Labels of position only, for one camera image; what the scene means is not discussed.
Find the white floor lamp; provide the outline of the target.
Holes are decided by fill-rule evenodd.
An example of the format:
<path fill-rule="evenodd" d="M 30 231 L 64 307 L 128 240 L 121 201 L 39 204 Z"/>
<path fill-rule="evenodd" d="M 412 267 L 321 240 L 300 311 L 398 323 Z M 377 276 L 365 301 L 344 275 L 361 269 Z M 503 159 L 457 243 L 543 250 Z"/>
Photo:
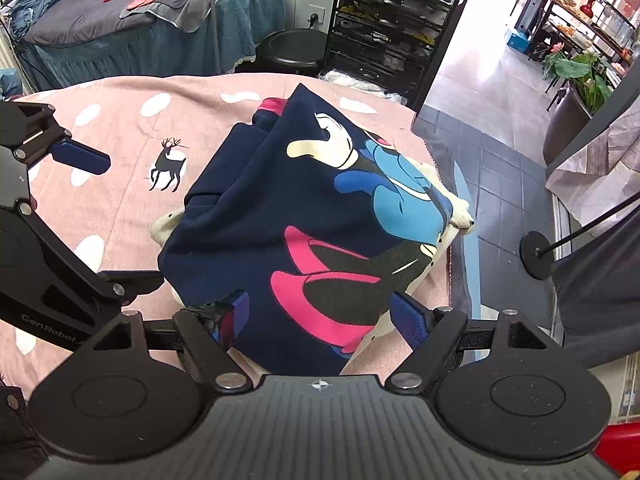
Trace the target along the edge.
<path fill-rule="evenodd" d="M 208 57 L 212 74 L 216 75 L 218 70 L 218 41 L 217 41 L 217 21 L 216 21 L 216 0 L 208 0 L 209 14 L 207 31 L 209 36 Z"/>

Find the cream dotted pillow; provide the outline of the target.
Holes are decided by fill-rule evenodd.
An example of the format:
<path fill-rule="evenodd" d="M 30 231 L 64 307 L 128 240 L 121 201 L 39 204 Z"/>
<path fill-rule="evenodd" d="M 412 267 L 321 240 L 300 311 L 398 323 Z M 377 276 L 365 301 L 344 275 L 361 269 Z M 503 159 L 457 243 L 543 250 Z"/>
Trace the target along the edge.
<path fill-rule="evenodd" d="M 185 307 L 250 297 L 235 348 L 267 370 L 336 372 L 471 221 L 431 167 L 385 154 L 334 168 L 310 157 L 239 174 L 209 165 L 181 210 L 152 227 Z"/>

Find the black round stool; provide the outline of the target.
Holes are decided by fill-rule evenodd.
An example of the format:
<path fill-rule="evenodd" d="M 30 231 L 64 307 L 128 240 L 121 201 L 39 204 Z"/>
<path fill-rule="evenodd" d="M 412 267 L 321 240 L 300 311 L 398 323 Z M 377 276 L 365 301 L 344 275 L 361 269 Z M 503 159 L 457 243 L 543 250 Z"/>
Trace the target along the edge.
<path fill-rule="evenodd" d="M 256 64 L 264 72 L 315 77 L 324 66 L 325 32 L 296 28 L 275 32 L 256 50 Z"/>

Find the navy pink cartoon sweater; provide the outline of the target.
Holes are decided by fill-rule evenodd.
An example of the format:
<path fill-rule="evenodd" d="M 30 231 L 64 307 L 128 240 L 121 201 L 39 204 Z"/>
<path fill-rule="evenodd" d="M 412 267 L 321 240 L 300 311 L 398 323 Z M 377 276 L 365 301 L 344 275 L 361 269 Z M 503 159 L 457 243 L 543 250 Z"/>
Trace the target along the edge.
<path fill-rule="evenodd" d="M 432 165 L 298 86 L 231 129 L 158 265 L 188 307 L 244 292 L 234 345 L 258 365 L 334 375 L 472 223 Z"/>

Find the potted green plant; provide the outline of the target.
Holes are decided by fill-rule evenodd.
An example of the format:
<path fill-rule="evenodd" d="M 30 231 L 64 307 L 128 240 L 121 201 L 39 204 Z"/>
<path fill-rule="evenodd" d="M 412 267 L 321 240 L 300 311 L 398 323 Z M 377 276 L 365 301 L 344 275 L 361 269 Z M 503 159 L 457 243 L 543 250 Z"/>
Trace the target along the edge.
<path fill-rule="evenodd" d="M 613 93 L 605 65 L 597 55 L 582 52 L 567 56 L 563 47 L 562 42 L 554 44 L 542 61 L 544 78 L 564 81 L 544 137 L 542 156 L 547 165 L 560 156 Z"/>

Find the black shelf cart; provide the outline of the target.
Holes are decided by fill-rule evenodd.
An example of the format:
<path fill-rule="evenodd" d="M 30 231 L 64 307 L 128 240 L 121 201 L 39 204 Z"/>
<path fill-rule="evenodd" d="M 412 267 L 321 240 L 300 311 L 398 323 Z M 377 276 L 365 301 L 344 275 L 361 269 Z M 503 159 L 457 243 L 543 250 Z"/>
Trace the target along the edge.
<path fill-rule="evenodd" d="M 426 100 L 468 0 L 333 0 L 324 69 L 400 96 Z"/>

